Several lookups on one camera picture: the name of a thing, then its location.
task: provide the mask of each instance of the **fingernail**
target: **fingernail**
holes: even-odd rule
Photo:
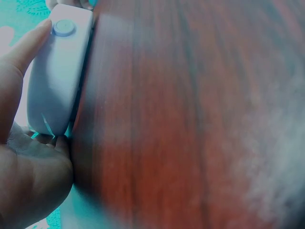
[[[51,23],[51,20],[49,18],[41,21],[37,26],[36,28],[39,28],[39,27],[44,27],[44,26],[49,26],[49,24]]]
[[[97,0],[89,0],[89,3],[92,5],[92,6],[95,6],[96,3],[97,3]]]

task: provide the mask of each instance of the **reddish-brown wood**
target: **reddish-brown wood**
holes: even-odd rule
[[[75,182],[119,228],[303,228],[305,1],[101,0]]]

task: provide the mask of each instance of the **finger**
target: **finger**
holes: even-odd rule
[[[46,0],[46,5],[49,10],[52,10],[57,4],[57,0]]]
[[[55,150],[69,158],[69,145],[65,136],[60,136],[57,138]]]
[[[54,149],[54,148],[55,148],[55,146],[54,146],[54,145],[52,145],[52,144],[46,144],[46,146],[48,146],[48,147],[50,147],[50,148],[52,148],[52,149]]]
[[[57,0],[58,4],[65,4],[69,6],[76,6],[81,8],[79,0]]]
[[[9,26],[3,26],[0,28],[0,56],[7,54],[10,50],[10,43],[14,38],[15,30]]]
[[[24,35],[12,50],[0,59],[0,62],[16,67],[24,75],[29,64],[47,40],[51,26],[50,19],[42,21],[36,29]]]
[[[17,112],[23,76],[36,53],[47,40],[51,21],[44,21],[27,33],[12,50],[0,58],[0,142],[7,140]]]
[[[16,152],[20,152],[25,151],[31,141],[31,138],[24,134],[22,128],[14,122],[10,130],[10,135],[6,142],[7,145]]]
[[[20,128],[27,136],[32,137],[35,134],[35,132],[31,131],[27,126],[21,126]]]
[[[93,6],[88,2],[88,0],[80,0],[81,6],[87,10],[93,10]]]

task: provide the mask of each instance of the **teal patterned cloth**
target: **teal patterned cloth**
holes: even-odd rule
[[[0,0],[0,27],[10,26],[15,30],[11,43],[16,43],[26,32],[46,19],[50,11],[44,0]],[[30,229],[60,229],[60,209],[52,212],[46,220],[29,227]]]
[[[0,0],[0,27],[6,25],[15,30],[11,45],[49,14],[44,0]]]

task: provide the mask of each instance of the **wooden table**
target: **wooden table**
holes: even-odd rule
[[[79,227],[305,228],[305,1],[95,12],[72,160],[101,212]]]

